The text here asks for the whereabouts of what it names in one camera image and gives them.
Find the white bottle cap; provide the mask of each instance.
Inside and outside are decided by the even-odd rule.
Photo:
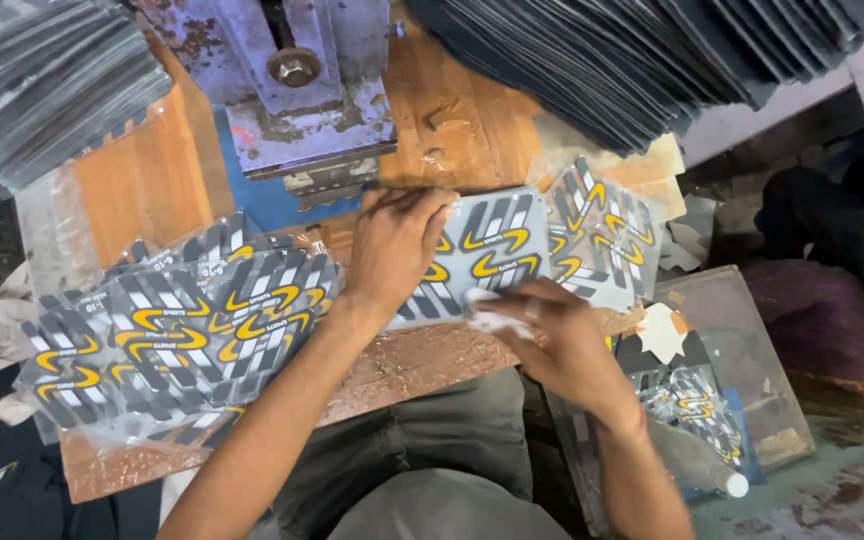
[[[749,493],[749,480],[738,472],[734,473],[726,480],[726,493],[737,499],[745,497]]]

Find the heat transfer sticker sheet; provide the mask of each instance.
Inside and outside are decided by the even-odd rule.
[[[534,187],[462,197],[436,257],[387,330],[463,320],[465,292],[549,276],[546,203]]]
[[[666,210],[594,178],[584,157],[545,194],[553,278],[600,308],[627,310],[650,298]]]

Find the stack of plastic sheets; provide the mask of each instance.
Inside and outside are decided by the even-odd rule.
[[[409,3],[459,62],[623,156],[684,133],[703,107],[757,110],[864,43],[864,0]]]
[[[151,254],[136,242],[92,290],[38,299],[16,388],[96,446],[211,448],[301,350],[341,289],[320,245],[247,240],[241,212]]]
[[[145,117],[172,80],[111,0],[0,0],[0,188]]]

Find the wooden table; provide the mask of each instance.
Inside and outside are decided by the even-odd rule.
[[[665,203],[669,218],[685,213],[675,183],[684,169],[671,135],[644,155],[622,159],[521,92],[462,67],[415,25],[406,23],[405,32],[390,43],[384,77],[399,133],[398,151],[379,161],[387,185],[481,190],[521,185],[529,177],[543,188],[552,180],[550,171],[585,154],[593,174]],[[136,238],[165,246],[234,209],[210,104],[161,43],[152,43],[152,49],[175,86],[150,106],[150,119],[126,126],[124,136],[105,141],[16,197],[35,294],[88,287]],[[352,215],[318,223],[338,261],[348,258],[353,223]],[[638,311],[607,324],[618,333],[641,318]],[[433,342],[436,347],[429,347]],[[393,362],[390,369],[390,358],[409,361]],[[382,335],[353,366],[319,423],[516,363],[498,341],[464,325]],[[62,445],[75,502],[185,470],[206,457],[197,450],[132,447],[99,458],[81,443],[67,439]]]

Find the plastic bottle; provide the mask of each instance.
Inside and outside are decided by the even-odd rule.
[[[749,480],[726,465],[708,441],[652,418],[647,427],[655,451],[679,486],[721,490],[737,498],[749,492]]]

